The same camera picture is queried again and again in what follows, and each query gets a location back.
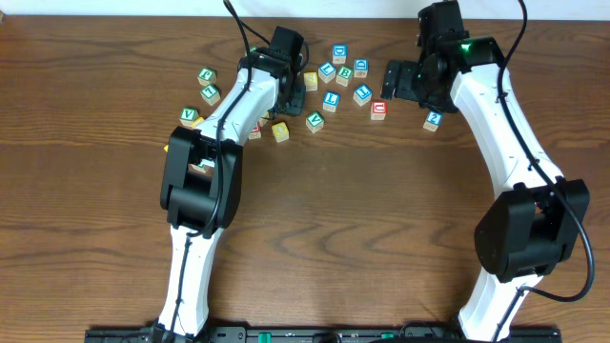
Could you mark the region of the yellow O block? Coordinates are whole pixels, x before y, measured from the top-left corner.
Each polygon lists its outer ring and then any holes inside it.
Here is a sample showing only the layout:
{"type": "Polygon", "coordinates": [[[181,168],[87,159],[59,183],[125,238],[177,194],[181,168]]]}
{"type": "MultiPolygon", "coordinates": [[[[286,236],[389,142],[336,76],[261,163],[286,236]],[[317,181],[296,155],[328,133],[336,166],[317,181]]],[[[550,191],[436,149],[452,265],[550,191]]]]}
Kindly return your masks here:
{"type": "Polygon", "coordinates": [[[272,125],[272,132],[277,143],[290,139],[290,131],[285,122],[278,122],[272,125]]]}

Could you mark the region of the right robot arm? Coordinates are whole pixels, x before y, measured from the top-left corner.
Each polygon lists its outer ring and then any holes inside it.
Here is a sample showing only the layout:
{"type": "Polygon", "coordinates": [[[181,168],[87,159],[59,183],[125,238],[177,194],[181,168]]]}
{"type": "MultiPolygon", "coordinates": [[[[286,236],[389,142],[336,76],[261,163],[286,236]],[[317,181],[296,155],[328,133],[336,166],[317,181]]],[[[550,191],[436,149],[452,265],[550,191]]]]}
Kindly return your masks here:
{"type": "Polygon", "coordinates": [[[495,201],[475,228],[481,270],[457,314],[453,336],[469,342],[513,338],[512,320],[525,297],[576,302],[595,278],[582,225],[590,201],[583,180],[568,180],[535,137],[513,92],[510,57],[492,37],[421,35],[418,61],[390,61],[381,96],[427,108],[431,116],[460,112],[490,174],[495,201]],[[539,289],[542,278],[583,243],[586,278],[574,295],[539,289]]]}

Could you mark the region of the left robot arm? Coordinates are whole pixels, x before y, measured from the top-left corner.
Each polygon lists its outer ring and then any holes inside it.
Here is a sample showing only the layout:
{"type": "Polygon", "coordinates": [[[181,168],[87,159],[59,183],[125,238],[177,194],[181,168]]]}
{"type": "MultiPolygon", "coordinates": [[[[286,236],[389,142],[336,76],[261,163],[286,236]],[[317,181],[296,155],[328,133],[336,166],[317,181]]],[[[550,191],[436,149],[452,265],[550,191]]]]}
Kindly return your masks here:
{"type": "Polygon", "coordinates": [[[171,225],[173,255],[152,342],[192,342],[205,331],[215,249],[241,197],[244,145],[268,111],[300,112],[302,68],[299,51],[248,52],[215,111],[194,128],[171,134],[160,204],[171,225]]]}

